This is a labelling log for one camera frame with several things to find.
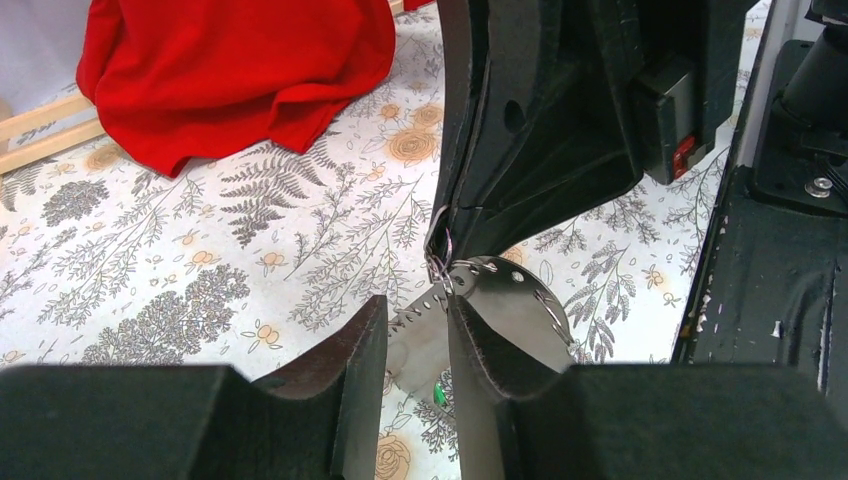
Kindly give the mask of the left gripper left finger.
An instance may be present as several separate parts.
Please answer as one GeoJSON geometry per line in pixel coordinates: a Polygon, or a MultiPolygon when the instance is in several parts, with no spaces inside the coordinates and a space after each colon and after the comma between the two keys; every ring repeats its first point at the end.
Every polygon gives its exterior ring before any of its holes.
{"type": "Polygon", "coordinates": [[[258,479],[371,479],[387,359],[388,306],[375,295],[340,328],[257,379],[258,479]]]}

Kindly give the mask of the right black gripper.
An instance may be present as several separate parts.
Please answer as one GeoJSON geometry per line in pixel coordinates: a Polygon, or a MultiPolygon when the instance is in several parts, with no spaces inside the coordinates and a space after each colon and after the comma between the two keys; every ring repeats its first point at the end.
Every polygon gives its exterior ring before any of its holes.
{"type": "Polygon", "coordinates": [[[748,1],[442,1],[433,255],[501,253],[716,143],[748,1]]]}

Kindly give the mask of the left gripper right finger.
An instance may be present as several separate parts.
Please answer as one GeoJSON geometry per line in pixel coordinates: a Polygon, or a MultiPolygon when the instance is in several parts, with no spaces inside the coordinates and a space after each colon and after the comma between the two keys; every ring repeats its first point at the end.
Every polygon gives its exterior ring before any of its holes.
{"type": "Polygon", "coordinates": [[[450,366],[464,479],[568,479],[556,371],[496,333],[471,304],[449,301],[450,366]]]}

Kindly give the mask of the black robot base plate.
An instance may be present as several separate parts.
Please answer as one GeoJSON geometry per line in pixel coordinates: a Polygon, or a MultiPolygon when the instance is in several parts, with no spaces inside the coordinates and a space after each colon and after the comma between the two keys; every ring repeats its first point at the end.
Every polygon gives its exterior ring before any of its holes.
{"type": "Polygon", "coordinates": [[[847,415],[847,208],[810,195],[822,177],[793,152],[780,91],[812,50],[777,56],[760,125],[744,121],[732,147],[672,359],[786,365],[813,379],[847,415]]]}

